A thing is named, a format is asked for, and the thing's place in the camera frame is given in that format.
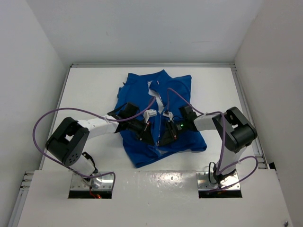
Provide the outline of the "blue zip jacket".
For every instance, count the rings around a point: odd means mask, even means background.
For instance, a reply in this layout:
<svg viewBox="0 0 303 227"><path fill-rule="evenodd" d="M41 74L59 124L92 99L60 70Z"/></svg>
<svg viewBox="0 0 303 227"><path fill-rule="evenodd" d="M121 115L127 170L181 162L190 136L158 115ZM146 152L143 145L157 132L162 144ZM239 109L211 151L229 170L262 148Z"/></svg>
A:
<svg viewBox="0 0 303 227"><path fill-rule="evenodd" d="M153 90L159 95L164 110L172 112L175 120L180 121L179 108L186 105L191 98L191 75L172 78L165 70L147 75L129 73L124 85L119 88L116 107L130 102L143 110L147 107L152 96L149 91ZM154 145L148 145L137 139L135 133L122 131L124 149L131 162L136 168L152 164L177 152L191 150L202 152L207 149L207 144L201 133L186 131L180 135L177 141L165 145L158 145L165 130L165 117L159 110L158 103L151 106L158 113L151 119L151 133L155 141Z"/></svg>

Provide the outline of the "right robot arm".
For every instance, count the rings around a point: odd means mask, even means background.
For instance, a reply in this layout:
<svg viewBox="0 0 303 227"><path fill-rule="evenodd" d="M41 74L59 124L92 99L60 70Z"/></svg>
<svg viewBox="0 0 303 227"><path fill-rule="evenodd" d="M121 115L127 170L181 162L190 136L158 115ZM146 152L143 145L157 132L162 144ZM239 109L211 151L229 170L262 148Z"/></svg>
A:
<svg viewBox="0 0 303 227"><path fill-rule="evenodd" d="M217 131L222 139L222 148L213 168L213 179L215 184L219 184L233 175L242 153L257 137L254 126L237 107L231 107L224 113L201 115L197 115L189 105L182 106L179 110L181 120L165 122L165 131L158 144L165 146L180 141L190 131Z"/></svg>

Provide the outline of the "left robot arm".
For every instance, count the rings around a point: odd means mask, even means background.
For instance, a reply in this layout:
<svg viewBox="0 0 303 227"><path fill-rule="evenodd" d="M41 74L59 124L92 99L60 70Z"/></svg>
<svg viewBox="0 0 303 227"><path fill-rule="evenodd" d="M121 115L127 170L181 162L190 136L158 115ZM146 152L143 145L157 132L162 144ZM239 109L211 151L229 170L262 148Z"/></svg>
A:
<svg viewBox="0 0 303 227"><path fill-rule="evenodd" d="M89 182L98 170L83 150L87 140L105 134L131 131L137 139L154 144L151 133L151 118L157 115L154 109L139 111L132 103L125 103L101 118L75 120L65 118L46 142L45 148L65 167L69 167Z"/></svg>

